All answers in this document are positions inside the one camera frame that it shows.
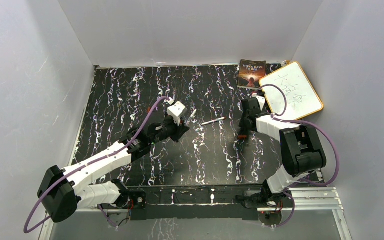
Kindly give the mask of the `white marker pen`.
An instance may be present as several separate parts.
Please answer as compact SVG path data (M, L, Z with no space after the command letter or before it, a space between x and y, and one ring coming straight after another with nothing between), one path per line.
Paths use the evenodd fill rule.
M220 117L220 118L213 119L213 120L210 120L210 121L207 121L207 122L203 122L203 123L201 123L200 125L201 125L201 126L206 126L206 125L210 125L210 124L213 124L213 123L216 123L216 122L223 121L223 120L225 120L225 119L226 119L225 117Z

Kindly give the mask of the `white marker black end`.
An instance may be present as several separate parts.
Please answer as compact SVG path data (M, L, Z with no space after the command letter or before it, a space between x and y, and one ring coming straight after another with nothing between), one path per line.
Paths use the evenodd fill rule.
M194 109L194 110L192 111L191 115L189 116L189 118L188 118L187 121L186 121L186 125L189 125L189 124L190 124L190 122L191 122L192 119L194 118L196 112L197 112L197 109Z

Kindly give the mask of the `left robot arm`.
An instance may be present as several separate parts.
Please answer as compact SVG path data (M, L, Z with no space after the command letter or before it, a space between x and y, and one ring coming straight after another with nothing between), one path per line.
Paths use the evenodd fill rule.
M79 208L101 204L124 208L130 198L119 182L98 185L93 182L149 154L152 145L167 139L179 142L189 130L183 121L177 125L168 115L160 123L147 124L144 130L131 128L113 145L76 165L63 169L57 165L50 167L37 196L55 223L65 221Z

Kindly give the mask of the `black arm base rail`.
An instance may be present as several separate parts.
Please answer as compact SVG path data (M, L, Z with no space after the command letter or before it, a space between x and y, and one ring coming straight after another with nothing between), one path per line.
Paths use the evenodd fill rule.
M269 193L263 185L125 186L117 181L87 186L59 199L49 211L60 223L75 212L99 209L114 227L152 219L242 219L275 228L293 211L343 210L333 187L298 187Z

